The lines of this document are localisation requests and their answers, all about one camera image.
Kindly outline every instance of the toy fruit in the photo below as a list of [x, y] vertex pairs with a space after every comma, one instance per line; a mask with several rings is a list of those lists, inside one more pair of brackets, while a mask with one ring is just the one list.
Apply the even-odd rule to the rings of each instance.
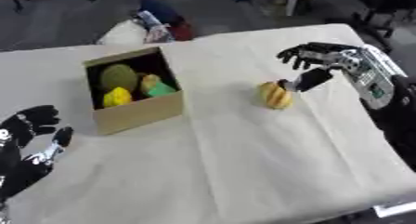
[[144, 76], [140, 89], [149, 97], [159, 97], [176, 92], [172, 87], [164, 84], [161, 78], [155, 74]]
[[285, 109], [292, 104], [290, 91], [275, 82], [267, 82], [258, 87], [262, 101], [271, 109]]
[[122, 87], [132, 93], [137, 87], [137, 81], [136, 72], [125, 64], [111, 65], [102, 72], [100, 77], [101, 87], [106, 92]]
[[114, 88], [110, 93], [104, 95], [103, 107], [109, 108], [119, 105], [124, 105], [132, 101], [131, 94], [122, 87]]

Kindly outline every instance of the orange toy fruit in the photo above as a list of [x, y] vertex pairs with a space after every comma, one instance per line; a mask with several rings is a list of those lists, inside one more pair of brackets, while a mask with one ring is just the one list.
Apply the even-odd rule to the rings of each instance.
[[271, 109], [285, 109], [289, 107], [292, 102], [292, 93], [276, 82], [266, 82], [258, 87], [260, 98]]

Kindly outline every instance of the fabric pile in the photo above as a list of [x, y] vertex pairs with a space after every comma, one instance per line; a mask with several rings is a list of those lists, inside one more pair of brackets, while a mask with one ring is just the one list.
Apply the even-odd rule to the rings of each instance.
[[132, 19], [121, 22], [98, 40], [101, 45], [142, 45], [193, 39], [191, 26], [171, 7], [156, 0], [140, 0]]
[[148, 30], [146, 43], [193, 38], [190, 24], [171, 7], [156, 0], [140, 0], [140, 9], [132, 16]]

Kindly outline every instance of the table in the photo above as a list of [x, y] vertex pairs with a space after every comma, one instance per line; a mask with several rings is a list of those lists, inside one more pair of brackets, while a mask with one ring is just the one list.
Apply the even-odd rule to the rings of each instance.
[[284, 112], [256, 103], [257, 84], [298, 74], [277, 52], [308, 41], [362, 44], [344, 25], [162, 44], [186, 113], [107, 137], [94, 135], [81, 62], [136, 48], [0, 54], [0, 113], [55, 104], [77, 131], [54, 173], [11, 200], [14, 223], [312, 223], [415, 191], [341, 74]]

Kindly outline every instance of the toy mango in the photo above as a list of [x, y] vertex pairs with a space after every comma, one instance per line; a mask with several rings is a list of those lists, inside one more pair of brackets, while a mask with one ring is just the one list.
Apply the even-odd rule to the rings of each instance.
[[172, 87], [164, 84], [161, 78], [155, 74], [144, 76], [140, 89], [149, 97], [159, 97], [176, 92]]
[[266, 82], [257, 89], [261, 100], [268, 108], [282, 110], [289, 107], [293, 102], [292, 93], [275, 82]]
[[109, 108], [124, 105], [132, 101], [130, 92], [122, 87], [114, 88], [110, 93], [104, 95], [103, 107]]

